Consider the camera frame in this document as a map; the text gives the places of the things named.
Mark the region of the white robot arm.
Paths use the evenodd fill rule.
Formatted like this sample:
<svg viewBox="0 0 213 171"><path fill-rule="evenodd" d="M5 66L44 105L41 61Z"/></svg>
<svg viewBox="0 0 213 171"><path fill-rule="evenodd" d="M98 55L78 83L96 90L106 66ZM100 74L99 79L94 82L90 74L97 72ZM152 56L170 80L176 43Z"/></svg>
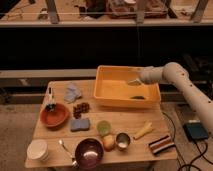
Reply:
<svg viewBox="0 0 213 171"><path fill-rule="evenodd" d="M173 85L182 93L207 132L213 136L213 100L193 84L187 70L180 64L169 62L161 67L143 67L137 71L136 78L127 81L127 84L131 86L142 83Z"/></svg>

